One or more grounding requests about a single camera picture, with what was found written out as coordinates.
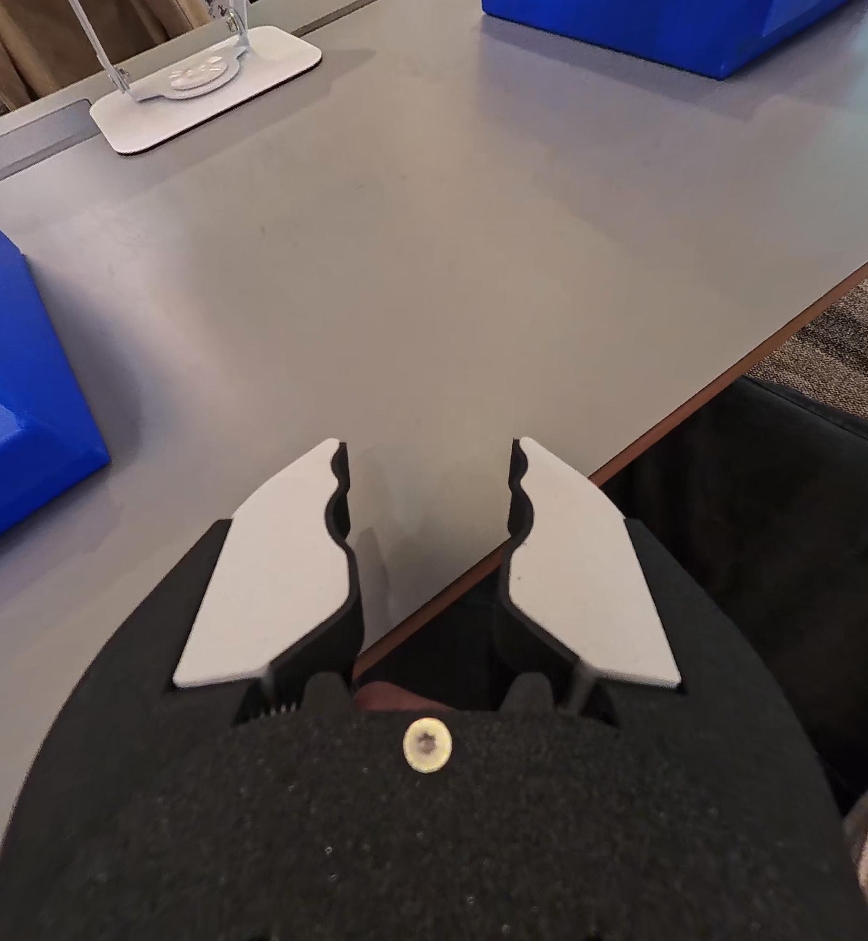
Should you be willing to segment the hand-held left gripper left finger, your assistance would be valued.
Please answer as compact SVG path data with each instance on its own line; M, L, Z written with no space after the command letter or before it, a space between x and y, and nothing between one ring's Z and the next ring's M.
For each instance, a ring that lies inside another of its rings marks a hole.
M346 443L327 439L238 507L172 675L176 688L259 680L289 705L312 676L351 682L365 627L347 543L349 488Z

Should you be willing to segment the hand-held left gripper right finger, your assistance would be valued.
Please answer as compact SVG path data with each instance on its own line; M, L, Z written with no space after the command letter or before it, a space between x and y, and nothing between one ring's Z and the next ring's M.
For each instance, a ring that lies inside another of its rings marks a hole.
M533 438L513 440L509 543L497 652L538 674L567 711L602 680L676 692L682 676L628 520L589 478Z

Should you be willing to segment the blue plastic bin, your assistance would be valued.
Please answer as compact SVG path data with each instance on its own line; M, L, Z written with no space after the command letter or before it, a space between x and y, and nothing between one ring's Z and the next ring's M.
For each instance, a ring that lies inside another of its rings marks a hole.
M0 229L0 535L110 461L25 256Z
M725 79L843 1L483 1L517 25Z

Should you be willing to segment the white stand base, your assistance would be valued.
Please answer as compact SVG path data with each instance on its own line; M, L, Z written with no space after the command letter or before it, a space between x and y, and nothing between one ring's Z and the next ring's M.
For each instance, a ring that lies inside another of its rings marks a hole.
M229 1L232 37L138 80L111 63L83 6L71 7L115 90L90 105L90 118L118 155L141 154L322 62L322 52L272 25L250 27L248 2Z

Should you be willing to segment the beige coat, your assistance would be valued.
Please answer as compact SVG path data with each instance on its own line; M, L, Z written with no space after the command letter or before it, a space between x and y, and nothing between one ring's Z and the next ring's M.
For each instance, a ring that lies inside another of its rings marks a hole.
M83 1L118 64L212 21L202 1ZM0 1L0 99L7 111L90 77L99 61L68 1Z

